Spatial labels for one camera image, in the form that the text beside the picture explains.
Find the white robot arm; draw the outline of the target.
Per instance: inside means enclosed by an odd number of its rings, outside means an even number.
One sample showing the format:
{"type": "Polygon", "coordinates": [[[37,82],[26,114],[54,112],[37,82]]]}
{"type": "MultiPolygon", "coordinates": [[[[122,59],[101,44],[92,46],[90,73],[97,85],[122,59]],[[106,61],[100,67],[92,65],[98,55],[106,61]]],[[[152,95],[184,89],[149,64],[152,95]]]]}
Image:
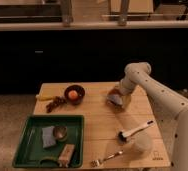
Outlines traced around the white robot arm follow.
{"type": "Polygon", "coordinates": [[[139,85],[178,120],[171,171],[188,171],[188,98],[153,79],[147,62],[127,64],[124,72],[125,76],[119,82],[122,95],[131,94],[139,85]]]}

